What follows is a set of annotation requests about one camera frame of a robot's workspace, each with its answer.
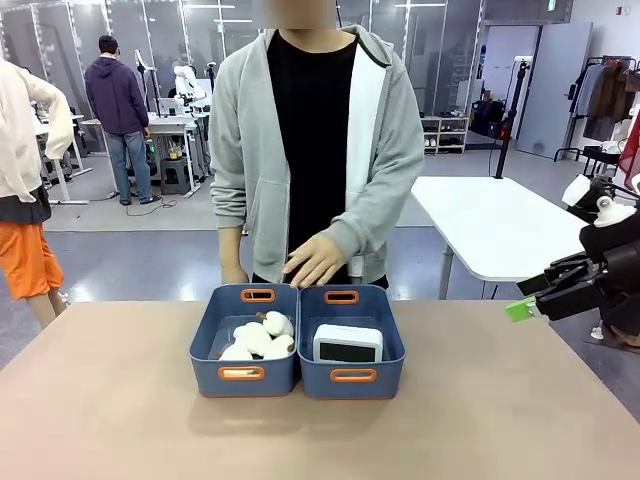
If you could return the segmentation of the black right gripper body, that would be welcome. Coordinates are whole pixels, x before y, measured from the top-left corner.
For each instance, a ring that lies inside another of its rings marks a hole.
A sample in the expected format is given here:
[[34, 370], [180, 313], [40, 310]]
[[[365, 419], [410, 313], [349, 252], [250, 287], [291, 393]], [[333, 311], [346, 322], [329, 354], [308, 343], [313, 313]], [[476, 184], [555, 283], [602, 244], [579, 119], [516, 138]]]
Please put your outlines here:
[[607, 227], [584, 227], [579, 240], [588, 257], [581, 279], [603, 321], [639, 320], [639, 213]]

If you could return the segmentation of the person's left hand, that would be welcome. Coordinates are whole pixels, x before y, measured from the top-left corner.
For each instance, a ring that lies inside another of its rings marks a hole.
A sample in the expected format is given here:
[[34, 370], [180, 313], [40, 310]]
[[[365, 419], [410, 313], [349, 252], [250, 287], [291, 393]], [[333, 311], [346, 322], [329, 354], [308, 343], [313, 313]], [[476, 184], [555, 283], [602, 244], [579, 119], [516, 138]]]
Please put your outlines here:
[[326, 234], [316, 234], [289, 254], [282, 273], [293, 288], [325, 285], [345, 264], [337, 243]]

